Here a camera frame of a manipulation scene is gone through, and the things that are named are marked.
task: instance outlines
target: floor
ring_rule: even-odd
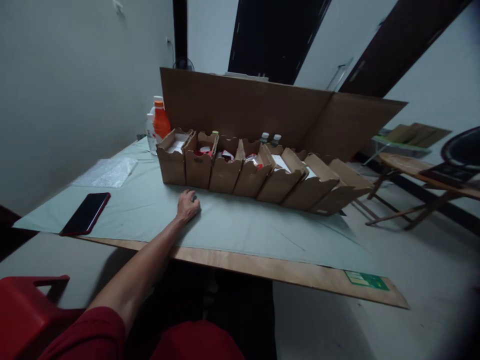
[[[398,209],[420,204],[393,184],[379,195]],[[377,200],[365,198],[360,200],[377,215],[390,214]],[[411,231],[402,230],[401,218],[365,226],[367,218],[353,205],[344,212],[358,241],[411,310],[275,283],[278,359],[422,360],[443,352],[476,298],[480,239],[438,212]],[[0,278],[68,274],[59,305],[82,308],[133,254],[40,233],[0,262]]]
[[[421,202],[390,184],[378,194],[397,209]],[[360,198],[379,216],[377,200]],[[404,310],[326,292],[276,283],[276,340],[286,359],[433,359],[450,346],[477,300],[480,238],[435,212],[404,231],[401,218],[378,226],[352,204],[344,218],[411,306]]]

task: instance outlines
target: orange bottle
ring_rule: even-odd
[[[153,129],[155,134],[164,139],[171,131],[170,121],[165,112],[164,102],[155,101],[155,119],[153,119]]]

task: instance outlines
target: light green tablecloth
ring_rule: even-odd
[[[175,216],[184,186],[165,185],[144,138],[117,156],[138,159],[120,188],[69,186],[17,221],[16,228],[58,233],[89,193],[110,192],[92,238],[149,242]],[[201,213],[178,244],[382,275],[338,214],[323,217],[234,195],[196,189]]]

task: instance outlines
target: hand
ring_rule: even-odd
[[[192,202],[192,197],[194,195],[195,191],[187,189],[180,194],[180,198],[178,199],[176,217],[183,223],[186,223],[193,218],[200,209],[200,200],[195,199],[195,201]]]

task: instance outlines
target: red phone case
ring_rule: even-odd
[[[101,204],[100,206],[100,210],[98,211],[97,215],[93,218],[93,221],[91,222],[90,226],[88,227],[87,230],[85,231],[82,231],[82,232],[60,232],[58,235],[60,236],[78,236],[78,235],[87,235],[87,234],[90,234],[92,232],[92,229],[94,228],[95,224],[97,223],[97,220],[99,219],[100,215],[102,214],[102,212],[104,211],[105,209],[105,206],[107,205],[107,203],[109,202],[110,198],[112,197],[112,194],[107,192],[106,193],[107,196],[105,198],[105,201]]]

